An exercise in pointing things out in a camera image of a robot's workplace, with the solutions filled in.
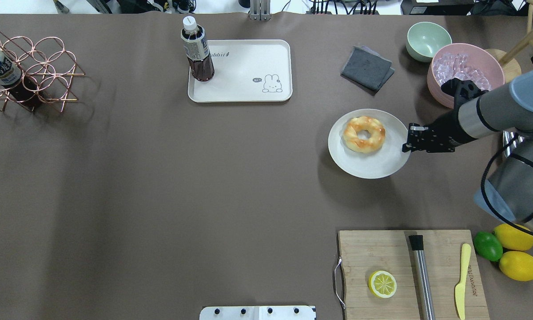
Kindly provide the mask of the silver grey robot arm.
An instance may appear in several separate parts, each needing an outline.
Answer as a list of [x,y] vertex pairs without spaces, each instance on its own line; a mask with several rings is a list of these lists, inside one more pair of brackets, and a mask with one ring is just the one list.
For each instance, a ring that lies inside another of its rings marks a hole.
[[442,85],[453,109],[429,125],[410,123],[403,152],[454,152],[494,133],[503,145],[489,160],[474,201],[513,230],[533,236],[533,70],[494,90],[453,78]]

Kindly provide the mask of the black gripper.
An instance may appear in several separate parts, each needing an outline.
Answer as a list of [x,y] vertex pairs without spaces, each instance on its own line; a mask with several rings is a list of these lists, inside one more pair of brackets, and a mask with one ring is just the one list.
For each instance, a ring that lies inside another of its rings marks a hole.
[[439,116],[429,125],[421,126],[411,122],[402,152],[454,152],[456,147],[477,140],[461,126],[459,109],[463,104],[477,99],[487,91],[479,89],[471,80],[461,79],[450,79],[441,85],[441,90],[453,97],[453,110]]

